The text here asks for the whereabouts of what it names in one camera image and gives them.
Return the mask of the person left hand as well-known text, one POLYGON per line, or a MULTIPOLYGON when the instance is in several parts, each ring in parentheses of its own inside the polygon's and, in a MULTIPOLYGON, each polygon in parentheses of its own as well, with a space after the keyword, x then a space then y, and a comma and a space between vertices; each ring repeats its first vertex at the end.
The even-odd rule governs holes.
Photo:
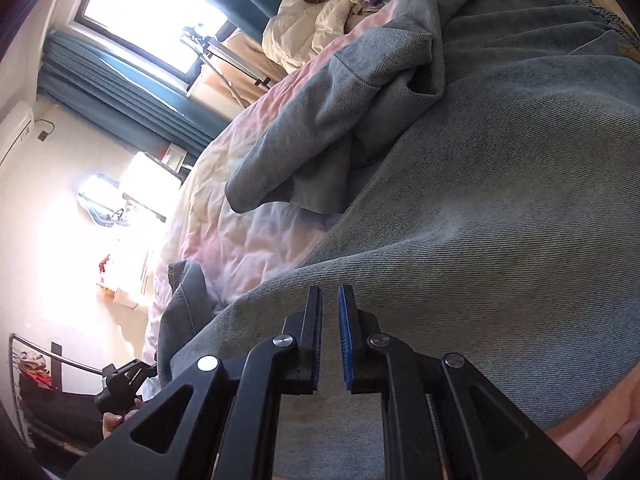
POLYGON ((134 414, 142 408, 144 402, 139 399, 134 399, 134 407, 129 410, 125 415, 114 414, 106 412, 102 415, 102 436, 104 439, 108 438, 119 426, 122 426, 126 420, 130 419, 134 414))

